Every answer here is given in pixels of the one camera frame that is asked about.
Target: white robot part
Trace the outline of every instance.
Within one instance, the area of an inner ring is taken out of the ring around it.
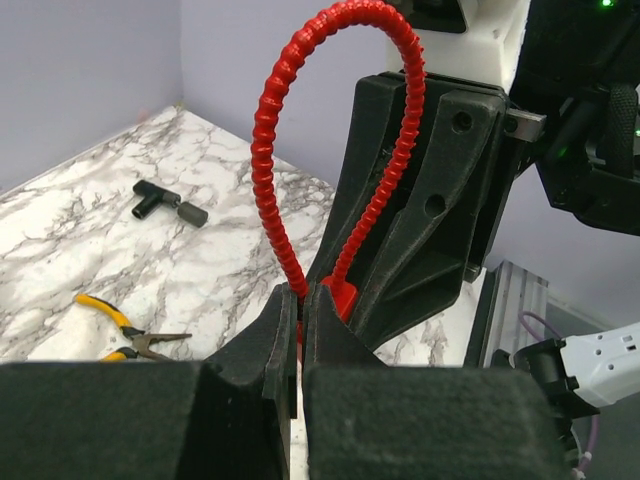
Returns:
[[[574,393],[601,408],[640,392],[640,323],[594,335],[565,338],[560,350]]]
[[[500,86],[508,93],[518,68],[531,0],[460,2],[466,16],[465,33],[416,30],[424,46],[427,72]],[[390,42],[387,45],[387,69],[398,71],[402,60],[397,49]]]

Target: lavender wall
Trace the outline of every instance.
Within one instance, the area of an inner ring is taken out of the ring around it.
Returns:
[[[327,0],[184,0],[185,104],[250,139],[264,81],[293,32]],[[300,71],[278,125],[276,155],[337,183],[356,81],[385,69],[385,36],[368,27],[338,32]]]
[[[182,97],[179,0],[0,0],[0,192]]]

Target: white marble surface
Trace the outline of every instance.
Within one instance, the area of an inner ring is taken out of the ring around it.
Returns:
[[[205,358],[246,327],[284,276],[261,230],[249,145],[175,108],[0,197],[0,362],[96,360],[126,344],[76,293],[118,306],[154,332],[193,337],[157,347],[175,359]],[[287,232],[307,269],[333,190],[276,162]],[[167,208],[131,215],[139,178],[209,212],[201,229]],[[390,364],[462,362],[481,281],[454,307],[383,345]],[[292,476],[306,478],[306,434],[293,422]]]

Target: red flexible hose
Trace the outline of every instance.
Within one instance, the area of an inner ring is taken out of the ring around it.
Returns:
[[[276,138],[275,127],[283,107],[283,99],[289,92],[289,86],[296,79],[297,71],[304,65],[306,57],[328,36],[351,25],[377,27],[383,30],[398,47],[404,61],[407,98],[402,128],[392,158],[384,171],[380,185],[347,240],[333,270],[331,290],[334,296],[341,291],[358,249],[407,167],[422,116],[425,73],[420,39],[402,15],[381,0],[347,0],[320,11],[316,17],[293,34],[289,44],[282,50],[280,59],[265,82],[264,92],[254,116],[251,178],[262,225],[291,289],[301,300],[306,296],[309,287],[282,224],[274,193],[272,155],[273,142]]]

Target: black t-shaped fitting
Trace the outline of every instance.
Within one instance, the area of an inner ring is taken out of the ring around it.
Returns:
[[[170,192],[146,180],[140,180],[136,183],[133,186],[133,192],[144,197],[131,211],[133,216],[140,220],[146,218],[163,203],[171,208],[178,208],[182,200],[177,193]]]
[[[209,214],[201,208],[189,202],[182,202],[177,193],[170,192],[146,180],[140,180],[136,183],[133,186],[133,191],[144,197],[131,211],[133,216],[140,220],[146,218],[163,203],[171,208],[177,208],[178,216],[196,227],[203,226],[209,218]]]

